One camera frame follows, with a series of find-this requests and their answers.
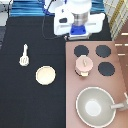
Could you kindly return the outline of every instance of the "beige bowl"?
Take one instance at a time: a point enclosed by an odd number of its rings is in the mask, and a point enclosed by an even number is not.
[[[80,92],[76,109],[81,120],[94,128],[108,126],[114,119],[116,110],[111,109],[113,98],[98,87],[88,87]]]
[[[49,85],[55,79],[55,70],[50,66],[43,66],[36,72],[36,80],[42,85]]]

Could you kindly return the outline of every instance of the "ceramic bowl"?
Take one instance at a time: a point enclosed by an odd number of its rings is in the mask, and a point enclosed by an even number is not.
[[[94,128],[108,126],[114,119],[116,110],[111,109],[114,100],[111,95],[99,88],[88,87],[80,92],[76,100],[78,116]]]

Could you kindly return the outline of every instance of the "saucer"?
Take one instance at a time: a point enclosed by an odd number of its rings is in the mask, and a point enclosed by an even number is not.
[[[43,66],[36,72],[36,80],[42,85],[49,85],[55,79],[55,70],[50,66]]]

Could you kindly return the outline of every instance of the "black burner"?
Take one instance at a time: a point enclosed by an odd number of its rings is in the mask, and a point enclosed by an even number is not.
[[[111,54],[111,49],[106,45],[99,45],[96,48],[96,54],[100,57],[108,57]]]
[[[77,47],[75,47],[74,49],[74,54],[77,56],[77,57],[80,57],[81,55],[88,55],[89,53],[89,50],[86,46],[84,45],[79,45]]]
[[[114,66],[109,62],[100,63],[98,70],[103,76],[112,76],[115,72]]]

